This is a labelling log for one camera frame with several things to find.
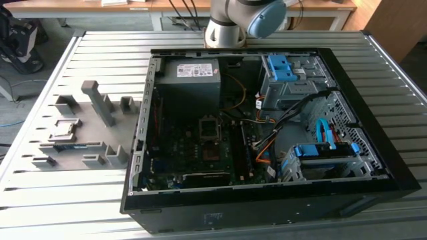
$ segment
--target blue cable on floor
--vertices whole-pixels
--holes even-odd
[[[23,122],[26,122],[26,120],[19,121],[19,122],[16,122],[16,123],[0,125],[0,128],[3,128],[3,127],[10,127],[10,126],[14,126],[14,125],[22,124]]]

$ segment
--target gray floor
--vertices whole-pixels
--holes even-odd
[[[47,80],[51,76],[56,63],[68,45],[70,39],[76,29],[86,31],[152,31],[151,19],[148,17],[134,18],[70,18],[70,27],[60,27],[56,19],[43,19],[43,26],[50,36],[50,42],[36,46],[43,57],[46,66],[35,74],[22,75],[3,61],[0,61],[0,75],[11,84],[26,80]],[[183,30],[182,26],[172,26],[171,21],[163,19],[164,30]],[[427,74],[425,72],[427,63],[427,48],[418,45],[407,58],[402,62],[402,67],[410,77],[418,82],[427,91]],[[26,119],[30,110],[36,102],[39,93],[44,87],[44,82],[24,83],[14,88],[14,94],[20,95],[20,102],[16,104],[0,98],[0,125],[19,122]],[[11,144],[20,130],[22,125],[0,127],[0,143]],[[0,147],[0,154],[7,148]]]

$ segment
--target sticker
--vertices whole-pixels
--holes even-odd
[[[273,176],[274,178],[277,177],[277,171],[273,169],[271,166],[269,166],[269,168],[267,168],[267,173],[269,173],[270,176]]]
[[[209,213],[203,216],[203,223],[206,225],[215,225],[221,223],[221,219],[225,217],[225,213]]]
[[[257,100],[255,107],[257,107],[257,109],[262,110],[263,102],[261,100]]]
[[[131,11],[148,11],[147,7],[131,7],[130,8]]]
[[[305,74],[306,73],[305,69],[302,69],[302,68],[295,68],[293,71],[295,74]]]
[[[213,64],[181,64],[177,68],[177,76],[179,78],[213,77]]]

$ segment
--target white table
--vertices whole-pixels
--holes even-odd
[[[80,91],[96,80],[111,101],[140,100],[151,49],[202,48],[201,32],[87,32],[71,39],[63,57],[0,165],[2,239],[144,239],[152,236],[119,213],[124,169],[40,171],[34,135],[50,134],[55,94],[90,99]],[[413,239],[427,236],[427,98],[379,44],[359,32],[293,31],[249,47],[331,48],[391,141],[421,181],[422,190],[354,217],[215,231],[168,233],[159,239]]]

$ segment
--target aluminum table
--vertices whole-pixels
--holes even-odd
[[[422,185],[422,190],[354,217],[215,231],[166,233],[160,239],[414,239],[427,236],[427,98],[370,35],[291,31],[250,47],[331,48],[378,121]],[[0,165],[2,239],[144,239],[152,236],[119,213],[124,169],[39,170],[35,136],[50,134],[55,95],[88,102],[80,86],[99,82],[111,101],[142,99],[151,49],[203,48],[201,32],[86,32],[70,45]]]

